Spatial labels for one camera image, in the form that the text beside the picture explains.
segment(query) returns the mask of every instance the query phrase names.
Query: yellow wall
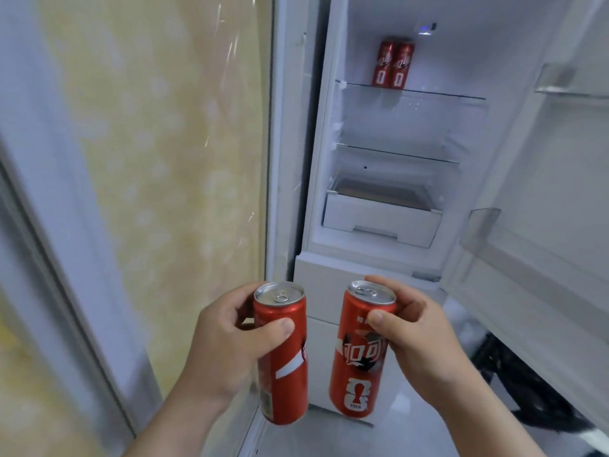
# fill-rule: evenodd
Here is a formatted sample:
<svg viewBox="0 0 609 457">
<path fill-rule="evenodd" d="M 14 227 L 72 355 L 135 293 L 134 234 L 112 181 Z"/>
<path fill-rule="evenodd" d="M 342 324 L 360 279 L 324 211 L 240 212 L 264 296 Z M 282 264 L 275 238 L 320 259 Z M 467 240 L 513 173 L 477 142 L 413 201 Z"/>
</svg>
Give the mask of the yellow wall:
<svg viewBox="0 0 609 457">
<path fill-rule="evenodd" d="M 199 310 L 263 277 L 270 27 L 256 0 L 38 8 L 166 394 Z"/>
<path fill-rule="evenodd" d="M 6 306 L 0 301 L 0 307 Z M 49 372 L 0 316 L 0 454 L 98 457 L 103 453 Z"/>
</svg>

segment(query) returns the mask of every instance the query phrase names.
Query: can on shelf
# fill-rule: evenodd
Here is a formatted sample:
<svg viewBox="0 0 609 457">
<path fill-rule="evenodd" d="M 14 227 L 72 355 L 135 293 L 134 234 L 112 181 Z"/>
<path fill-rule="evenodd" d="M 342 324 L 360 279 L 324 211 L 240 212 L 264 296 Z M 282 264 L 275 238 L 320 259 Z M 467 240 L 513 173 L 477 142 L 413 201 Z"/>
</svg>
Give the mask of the can on shelf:
<svg viewBox="0 0 609 457">
<path fill-rule="evenodd" d="M 309 405 L 306 354 L 306 297 L 293 282 L 270 282 L 254 292 L 254 324 L 283 317 L 293 320 L 290 337 L 258 361 L 260 409 L 267 420 L 287 425 L 302 417 Z"/>
<path fill-rule="evenodd" d="M 396 47 L 391 65 L 390 88 L 404 89 L 414 51 L 415 44 L 412 41 L 405 41 Z"/>
<path fill-rule="evenodd" d="M 381 41 L 379 53 L 377 56 L 377 67 L 375 68 L 375 76 L 372 79 L 372 86 L 379 88 L 387 88 L 391 80 L 391 64 L 393 60 L 393 48 L 395 42 L 392 39 Z"/>
<path fill-rule="evenodd" d="M 330 399 L 348 417 L 364 418 L 375 408 L 387 339 L 366 323 L 372 309 L 395 313 L 396 297 L 387 287 L 351 282 L 345 291 L 334 351 Z"/>
</svg>

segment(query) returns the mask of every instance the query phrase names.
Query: red can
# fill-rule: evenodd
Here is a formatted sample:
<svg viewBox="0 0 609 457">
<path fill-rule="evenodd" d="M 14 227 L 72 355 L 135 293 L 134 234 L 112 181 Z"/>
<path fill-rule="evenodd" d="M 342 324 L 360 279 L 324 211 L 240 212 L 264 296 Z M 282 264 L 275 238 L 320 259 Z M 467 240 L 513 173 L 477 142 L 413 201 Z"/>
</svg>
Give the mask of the red can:
<svg viewBox="0 0 609 457">
<path fill-rule="evenodd" d="M 415 44 L 412 41 L 400 43 L 396 48 L 396 54 L 393 57 L 394 59 L 391 66 L 390 88 L 404 89 L 414 51 Z"/>
<path fill-rule="evenodd" d="M 348 417 L 361 419 L 375 408 L 387 340 L 366 323 L 372 309 L 395 313 L 395 293 L 387 287 L 366 281 L 349 284 L 342 312 L 332 376 L 330 399 Z"/>
<path fill-rule="evenodd" d="M 383 40 L 377 56 L 377 68 L 372 79 L 372 86 L 387 88 L 391 79 L 391 64 L 393 60 L 393 40 Z"/>
<path fill-rule="evenodd" d="M 290 337 L 258 361 L 260 408 L 267 420 L 287 425 L 302 417 L 309 405 L 306 354 L 306 297 L 292 282 L 270 282 L 254 292 L 254 324 L 289 317 Z"/>
</svg>

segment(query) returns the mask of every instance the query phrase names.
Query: can lid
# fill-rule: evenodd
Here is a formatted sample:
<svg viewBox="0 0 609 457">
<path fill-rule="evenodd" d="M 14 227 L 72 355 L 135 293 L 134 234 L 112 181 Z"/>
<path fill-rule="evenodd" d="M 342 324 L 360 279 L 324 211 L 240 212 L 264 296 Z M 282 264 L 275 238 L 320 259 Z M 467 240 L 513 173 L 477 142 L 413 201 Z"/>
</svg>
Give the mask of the can lid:
<svg viewBox="0 0 609 457">
<path fill-rule="evenodd" d="M 305 290 L 293 282 L 269 282 L 254 292 L 255 300 L 268 307 L 285 307 L 304 296 Z"/>
<path fill-rule="evenodd" d="M 391 305 L 396 300 L 395 293 L 391 289 L 365 280 L 353 281 L 346 289 L 356 299 L 373 305 Z"/>
</svg>

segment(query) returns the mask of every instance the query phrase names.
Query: person's right hand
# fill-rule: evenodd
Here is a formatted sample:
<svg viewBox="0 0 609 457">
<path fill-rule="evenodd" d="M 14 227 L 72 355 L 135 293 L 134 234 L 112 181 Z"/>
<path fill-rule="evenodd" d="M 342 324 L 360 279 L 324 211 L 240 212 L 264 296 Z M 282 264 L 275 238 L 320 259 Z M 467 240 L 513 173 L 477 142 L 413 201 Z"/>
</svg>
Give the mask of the person's right hand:
<svg viewBox="0 0 609 457">
<path fill-rule="evenodd" d="M 385 285 L 398 297 L 395 315 L 373 310 L 368 324 L 389 340 L 407 380 L 436 409 L 474 366 L 463 352 L 442 307 L 426 294 L 399 281 L 370 275 L 369 282 Z"/>
</svg>

